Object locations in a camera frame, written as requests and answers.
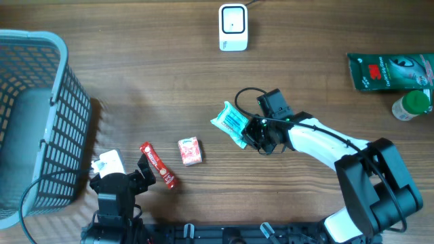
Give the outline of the green lid jar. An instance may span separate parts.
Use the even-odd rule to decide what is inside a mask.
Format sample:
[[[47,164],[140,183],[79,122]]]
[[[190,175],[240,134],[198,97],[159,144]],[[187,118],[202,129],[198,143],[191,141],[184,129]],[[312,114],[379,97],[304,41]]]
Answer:
[[[392,105],[392,113],[400,121],[409,121],[423,114],[430,107],[428,96],[419,90],[414,90],[402,96]]]

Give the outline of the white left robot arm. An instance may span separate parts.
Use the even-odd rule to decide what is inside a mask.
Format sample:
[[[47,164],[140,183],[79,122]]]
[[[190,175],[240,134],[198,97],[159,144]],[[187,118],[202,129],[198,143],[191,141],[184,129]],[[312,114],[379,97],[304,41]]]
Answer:
[[[136,196],[146,192],[156,179],[145,155],[139,158],[137,165],[139,169],[126,174],[120,163],[100,159],[92,163],[96,175],[91,179],[90,187],[98,195],[98,210],[91,222],[82,228],[82,243],[154,242],[140,218],[142,208],[136,204]]]

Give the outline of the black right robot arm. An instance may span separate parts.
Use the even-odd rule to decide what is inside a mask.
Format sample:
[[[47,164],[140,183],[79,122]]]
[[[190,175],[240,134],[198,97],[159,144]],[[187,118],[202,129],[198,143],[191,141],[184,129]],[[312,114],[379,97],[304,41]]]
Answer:
[[[408,216],[420,211],[423,199],[392,141],[352,138],[322,124],[313,115],[293,113],[279,89],[263,91],[243,139],[262,155],[277,146],[307,154],[332,169],[345,207],[314,224],[316,243],[374,243],[383,231],[403,233]]]

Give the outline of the red snack stick packet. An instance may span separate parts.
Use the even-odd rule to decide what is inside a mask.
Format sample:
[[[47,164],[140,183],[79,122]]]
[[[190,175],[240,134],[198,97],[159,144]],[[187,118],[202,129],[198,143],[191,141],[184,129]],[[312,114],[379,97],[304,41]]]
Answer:
[[[158,174],[162,177],[166,186],[173,189],[177,185],[177,180],[173,172],[163,163],[150,142],[145,142],[140,146],[140,151],[146,155]]]

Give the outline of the green 3M glove packet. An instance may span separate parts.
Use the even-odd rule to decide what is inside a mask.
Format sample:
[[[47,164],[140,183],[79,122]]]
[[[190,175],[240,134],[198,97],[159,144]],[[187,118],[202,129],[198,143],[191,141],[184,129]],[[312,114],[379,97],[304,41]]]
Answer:
[[[348,53],[355,89],[433,89],[433,54]]]

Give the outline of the teal wet wipes packet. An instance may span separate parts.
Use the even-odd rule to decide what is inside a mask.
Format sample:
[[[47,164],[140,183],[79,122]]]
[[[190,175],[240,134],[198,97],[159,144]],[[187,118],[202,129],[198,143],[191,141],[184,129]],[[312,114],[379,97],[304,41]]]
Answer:
[[[229,101],[224,102],[224,109],[211,121],[212,125],[228,134],[234,143],[244,149],[247,143],[243,139],[242,131],[249,120],[243,116]]]

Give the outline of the red white tissue packet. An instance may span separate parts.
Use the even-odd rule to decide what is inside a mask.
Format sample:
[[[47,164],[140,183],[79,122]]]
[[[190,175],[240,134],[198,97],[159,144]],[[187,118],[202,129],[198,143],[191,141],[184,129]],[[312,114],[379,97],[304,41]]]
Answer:
[[[203,161],[197,137],[185,138],[178,141],[178,147],[184,166],[190,166]]]

